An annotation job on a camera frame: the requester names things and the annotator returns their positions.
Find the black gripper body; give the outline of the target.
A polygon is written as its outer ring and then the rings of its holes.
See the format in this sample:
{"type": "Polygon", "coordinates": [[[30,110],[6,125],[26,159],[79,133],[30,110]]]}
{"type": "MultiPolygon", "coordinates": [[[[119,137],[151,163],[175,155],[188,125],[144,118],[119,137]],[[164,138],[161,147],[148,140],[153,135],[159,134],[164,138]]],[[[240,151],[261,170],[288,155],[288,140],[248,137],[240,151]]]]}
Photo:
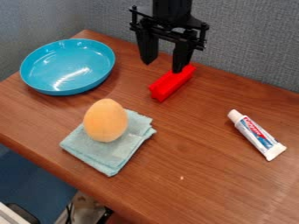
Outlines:
{"type": "Polygon", "coordinates": [[[152,4],[129,8],[129,29],[147,29],[159,39],[177,43],[189,41],[196,50],[203,50],[209,25],[192,16],[189,4],[152,4]]]}

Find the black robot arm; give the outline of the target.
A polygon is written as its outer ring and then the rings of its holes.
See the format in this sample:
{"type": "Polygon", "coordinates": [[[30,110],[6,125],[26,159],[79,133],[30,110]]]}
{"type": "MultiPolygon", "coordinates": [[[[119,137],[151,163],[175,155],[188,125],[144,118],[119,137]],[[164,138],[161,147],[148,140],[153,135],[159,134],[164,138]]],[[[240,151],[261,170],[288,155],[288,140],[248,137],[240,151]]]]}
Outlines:
{"type": "Polygon", "coordinates": [[[192,0],[152,0],[151,7],[129,8],[141,61],[149,65],[157,58],[159,40],[175,43],[172,72],[183,71],[195,50],[203,51],[209,25],[192,16],[192,0]]]}

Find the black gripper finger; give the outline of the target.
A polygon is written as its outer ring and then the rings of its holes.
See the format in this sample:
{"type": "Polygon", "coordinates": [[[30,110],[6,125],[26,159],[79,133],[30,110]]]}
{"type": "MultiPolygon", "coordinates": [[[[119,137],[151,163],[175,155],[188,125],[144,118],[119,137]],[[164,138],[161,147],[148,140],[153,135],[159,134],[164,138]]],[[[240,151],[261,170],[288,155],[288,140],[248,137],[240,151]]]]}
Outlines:
{"type": "Polygon", "coordinates": [[[192,57],[192,44],[189,41],[180,41],[175,44],[172,50],[172,72],[175,74],[183,71],[183,68],[189,64],[192,57]]]}
{"type": "Polygon", "coordinates": [[[135,32],[141,61],[149,65],[157,58],[159,38],[147,30],[135,32]]]}

